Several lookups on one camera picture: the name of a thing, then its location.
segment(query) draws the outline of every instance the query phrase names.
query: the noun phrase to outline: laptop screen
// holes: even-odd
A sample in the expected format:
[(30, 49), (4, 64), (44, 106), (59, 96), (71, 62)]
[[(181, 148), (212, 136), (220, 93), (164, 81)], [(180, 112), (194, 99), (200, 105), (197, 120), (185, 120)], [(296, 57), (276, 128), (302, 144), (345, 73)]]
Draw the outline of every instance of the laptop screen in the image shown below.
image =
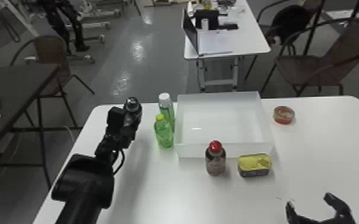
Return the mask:
[(187, 34), (189, 40), (191, 41), (193, 47), (195, 48), (196, 52), (199, 53), (199, 49), (197, 47), (197, 31), (195, 26), (193, 25), (191, 18), (188, 16), (188, 12), (184, 9), (182, 14), (182, 28), (184, 29), (185, 33)]

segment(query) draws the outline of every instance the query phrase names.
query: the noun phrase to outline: red lid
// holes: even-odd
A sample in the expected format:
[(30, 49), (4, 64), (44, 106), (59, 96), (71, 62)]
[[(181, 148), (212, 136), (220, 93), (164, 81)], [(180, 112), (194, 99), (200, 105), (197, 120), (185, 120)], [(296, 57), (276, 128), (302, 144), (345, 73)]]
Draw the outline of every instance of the red lid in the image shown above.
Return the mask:
[(219, 153), (219, 152), (221, 152), (221, 150), (222, 150), (222, 145), (221, 145), (221, 143), (220, 143), (219, 141), (217, 141), (217, 140), (211, 141), (210, 144), (209, 144), (209, 146), (210, 146), (210, 151), (211, 151), (212, 153)]

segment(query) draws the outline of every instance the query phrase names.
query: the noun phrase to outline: green plastic bottle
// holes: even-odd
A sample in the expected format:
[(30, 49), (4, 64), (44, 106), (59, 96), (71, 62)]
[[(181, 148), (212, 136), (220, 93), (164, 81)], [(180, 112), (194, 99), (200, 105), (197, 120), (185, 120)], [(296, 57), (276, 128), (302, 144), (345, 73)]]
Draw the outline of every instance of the green plastic bottle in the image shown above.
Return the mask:
[(175, 131), (175, 114), (174, 107), (170, 98), (170, 94), (164, 92), (159, 95), (160, 113), (164, 115), (166, 121), (170, 124), (171, 130)]
[(156, 115), (156, 122), (154, 123), (154, 132), (156, 139), (161, 148), (171, 148), (174, 143), (174, 137), (171, 131), (170, 124), (165, 120), (164, 115)]

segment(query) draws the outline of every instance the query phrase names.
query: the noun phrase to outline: white plastic bin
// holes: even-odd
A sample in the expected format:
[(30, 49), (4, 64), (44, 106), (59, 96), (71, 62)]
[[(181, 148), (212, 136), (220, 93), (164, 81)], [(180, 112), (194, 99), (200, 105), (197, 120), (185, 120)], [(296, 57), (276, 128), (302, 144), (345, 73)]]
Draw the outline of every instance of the white plastic bin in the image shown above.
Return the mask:
[(219, 140), (227, 157), (270, 153), (273, 135), (258, 92), (178, 96), (174, 146), (180, 157), (204, 157)]

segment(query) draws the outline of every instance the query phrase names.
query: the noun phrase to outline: brown glass bottle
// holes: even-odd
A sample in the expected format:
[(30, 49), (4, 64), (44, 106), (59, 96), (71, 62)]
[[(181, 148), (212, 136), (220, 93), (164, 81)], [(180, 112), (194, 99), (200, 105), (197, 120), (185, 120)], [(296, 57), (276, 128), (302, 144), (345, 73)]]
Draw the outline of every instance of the brown glass bottle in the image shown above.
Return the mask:
[(210, 142), (206, 149), (206, 169), (212, 176), (218, 176), (225, 171), (225, 150), (217, 140)]

